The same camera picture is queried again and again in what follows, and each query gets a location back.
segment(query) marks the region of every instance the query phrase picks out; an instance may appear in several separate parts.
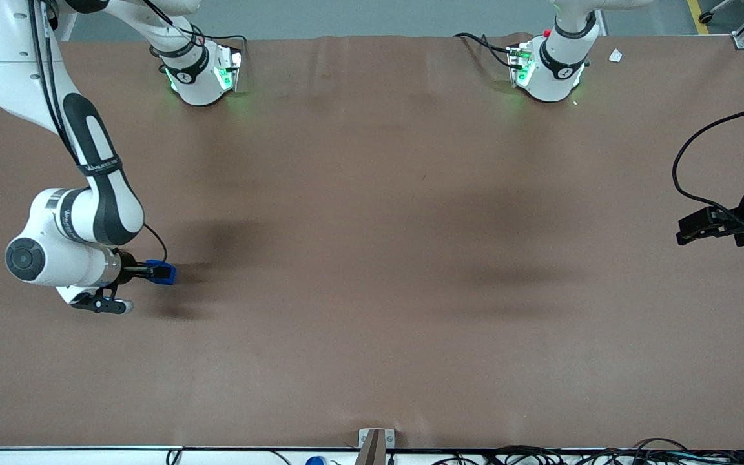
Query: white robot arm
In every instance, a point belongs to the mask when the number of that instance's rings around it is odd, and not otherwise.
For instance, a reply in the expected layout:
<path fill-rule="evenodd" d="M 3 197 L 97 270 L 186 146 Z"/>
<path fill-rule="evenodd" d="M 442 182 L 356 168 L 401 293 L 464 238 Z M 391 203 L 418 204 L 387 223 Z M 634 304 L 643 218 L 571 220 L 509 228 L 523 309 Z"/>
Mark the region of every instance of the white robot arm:
<path fill-rule="evenodd" d="M 599 37 L 594 10 L 640 8 L 653 0 L 547 0 L 555 26 L 511 50 L 510 79 L 542 102 L 558 102 L 579 84 L 587 53 Z"/>
<path fill-rule="evenodd" d="M 143 33 L 169 72 L 183 78 L 172 87 L 185 102 L 213 103 L 233 88 L 224 80 L 237 71 L 231 50 L 180 30 L 194 30 L 184 18 L 174 18 L 174 26 L 133 2 L 67 1 L 80 12 L 105 10 Z M 163 11 L 184 14 L 199 2 L 158 3 Z M 135 238 L 145 215 L 100 115 L 65 70 L 48 24 L 49 10 L 57 6 L 54 0 L 0 0 L 0 107 L 58 134 L 88 187 L 39 193 L 5 262 L 23 282 L 56 287 L 75 308 L 126 313 L 133 305 L 114 298 L 116 286 L 133 277 L 167 284 L 174 269 L 162 262 L 136 263 L 116 249 Z M 111 295 L 104 296 L 104 289 Z"/>

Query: green led light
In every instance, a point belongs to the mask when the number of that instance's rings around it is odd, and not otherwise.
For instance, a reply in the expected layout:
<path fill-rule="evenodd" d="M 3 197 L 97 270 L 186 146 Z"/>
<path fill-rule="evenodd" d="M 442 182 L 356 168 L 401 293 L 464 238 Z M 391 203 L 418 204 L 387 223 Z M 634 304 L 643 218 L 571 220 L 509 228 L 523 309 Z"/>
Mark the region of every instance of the green led light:
<path fill-rule="evenodd" d="M 233 83 L 231 83 L 231 73 L 229 73 L 224 68 L 221 70 L 220 68 L 216 67 L 214 68 L 214 71 L 216 73 L 216 76 L 218 76 L 218 81 L 220 82 L 220 87 L 223 90 L 228 90 L 231 87 L 233 87 Z"/>
<path fill-rule="evenodd" d="M 171 77 L 171 73 L 169 73 L 169 71 L 168 71 L 168 68 L 165 69 L 165 75 L 168 76 L 168 80 L 169 80 L 169 82 L 171 82 L 171 90 L 173 90 L 175 92 L 179 92 L 177 90 L 177 85 L 175 85 L 175 83 L 174 83 L 173 77 Z"/>

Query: table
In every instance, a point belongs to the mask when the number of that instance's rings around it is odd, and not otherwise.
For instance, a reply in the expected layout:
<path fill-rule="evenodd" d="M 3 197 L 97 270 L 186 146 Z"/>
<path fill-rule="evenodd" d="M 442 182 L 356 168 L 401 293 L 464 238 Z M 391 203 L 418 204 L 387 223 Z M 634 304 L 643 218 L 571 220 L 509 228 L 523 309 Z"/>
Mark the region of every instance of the table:
<path fill-rule="evenodd" d="M 744 448 L 744 249 L 678 247 L 670 182 L 744 109 L 729 37 L 601 38 L 556 104 L 452 38 L 250 42 L 209 108 L 142 43 L 64 51 L 181 284 L 114 316 L 11 277 L 30 200 L 83 180 L 0 110 L 0 444 Z M 680 177 L 735 205 L 744 119 Z"/>

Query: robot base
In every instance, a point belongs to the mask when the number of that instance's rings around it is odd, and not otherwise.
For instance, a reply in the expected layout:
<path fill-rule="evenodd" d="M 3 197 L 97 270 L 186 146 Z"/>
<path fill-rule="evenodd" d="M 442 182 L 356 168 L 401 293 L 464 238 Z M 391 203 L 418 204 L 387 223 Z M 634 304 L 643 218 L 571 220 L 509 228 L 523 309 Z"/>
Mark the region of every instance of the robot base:
<path fill-rule="evenodd" d="M 579 85 L 584 65 L 566 79 L 556 79 L 553 72 L 541 62 L 541 43 L 544 36 L 535 36 L 532 41 L 522 42 L 517 48 L 507 50 L 509 63 L 521 66 L 520 70 L 510 68 L 510 82 L 513 87 L 523 88 L 531 97 L 542 102 L 558 102 L 566 98 L 570 91 Z"/>

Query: metal bracket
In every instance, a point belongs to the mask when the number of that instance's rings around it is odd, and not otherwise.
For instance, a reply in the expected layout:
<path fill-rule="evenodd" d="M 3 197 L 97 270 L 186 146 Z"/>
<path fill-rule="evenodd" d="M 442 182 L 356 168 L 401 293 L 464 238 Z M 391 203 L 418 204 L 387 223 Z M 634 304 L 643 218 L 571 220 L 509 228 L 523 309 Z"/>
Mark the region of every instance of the metal bracket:
<path fill-rule="evenodd" d="M 736 50 L 744 50 L 744 42 L 740 41 L 738 33 L 735 30 L 732 30 L 731 32 L 731 38 L 734 41 L 734 47 L 736 47 Z"/>
<path fill-rule="evenodd" d="M 364 428 L 364 429 L 358 429 L 358 447 L 362 448 L 364 446 L 364 441 L 366 441 L 366 436 L 369 435 L 369 431 L 372 429 L 380 429 L 380 428 Z M 384 429 L 384 444 L 386 444 L 386 448 L 394 448 L 395 447 L 395 430 L 394 429 Z"/>

